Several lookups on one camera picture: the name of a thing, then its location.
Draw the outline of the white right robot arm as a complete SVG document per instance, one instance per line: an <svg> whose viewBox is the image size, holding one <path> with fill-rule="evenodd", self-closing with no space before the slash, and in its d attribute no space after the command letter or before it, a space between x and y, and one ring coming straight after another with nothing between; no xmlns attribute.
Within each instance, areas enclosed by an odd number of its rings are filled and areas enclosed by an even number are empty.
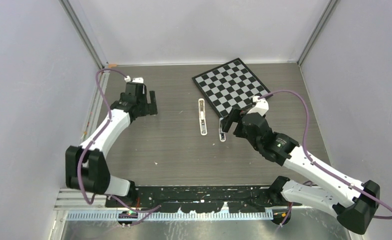
<svg viewBox="0 0 392 240"><path fill-rule="evenodd" d="M237 123L233 134L248 140L266 160L291 169L312 180L318 187L309 187L284 176L278 176L267 193L272 203L300 203L325 212L353 233L365 234L378 209L380 187L372 180L361 182L327 165L303 146L283 133L274 132L264 116L257 112L233 109L220 119L220 134Z"/></svg>

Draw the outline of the white stapler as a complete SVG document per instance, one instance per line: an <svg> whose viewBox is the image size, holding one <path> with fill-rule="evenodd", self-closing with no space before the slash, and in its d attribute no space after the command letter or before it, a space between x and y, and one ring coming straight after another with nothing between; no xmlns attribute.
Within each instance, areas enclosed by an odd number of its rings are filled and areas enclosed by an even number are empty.
<svg viewBox="0 0 392 240"><path fill-rule="evenodd" d="M205 111L205 100L200 98L198 100L198 112L199 112L199 127L202 136L207 135L206 127L206 111Z"/></svg>

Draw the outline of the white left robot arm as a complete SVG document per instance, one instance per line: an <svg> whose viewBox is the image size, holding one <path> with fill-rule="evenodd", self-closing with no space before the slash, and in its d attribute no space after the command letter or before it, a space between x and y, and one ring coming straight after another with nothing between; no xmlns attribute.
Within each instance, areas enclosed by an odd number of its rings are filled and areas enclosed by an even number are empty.
<svg viewBox="0 0 392 240"><path fill-rule="evenodd" d="M126 83L125 92L111 104L96 131L79 146L67 148L67 187L76 190L83 187L99 195L117 195L123 206L133 206L137 200L134 182L111 175L106 158L119 135L132 122L157 113L155 92L147 90L141 77Z"/></svg>

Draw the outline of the small blue grey stapler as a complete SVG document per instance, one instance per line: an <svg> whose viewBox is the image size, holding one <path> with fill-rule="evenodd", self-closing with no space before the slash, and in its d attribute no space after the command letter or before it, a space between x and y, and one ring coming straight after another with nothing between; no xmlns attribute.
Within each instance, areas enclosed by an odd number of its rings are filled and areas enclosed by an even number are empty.
<svg viewBox="0 0 392 240"><path fill-rule="evenodd" d="M223 124L222 124L222 121L223 121L223 117L221 118L219 118L219 139L220 139L220 141L221 142L225 142L226 141L226 133L223 131Z"/></svg>

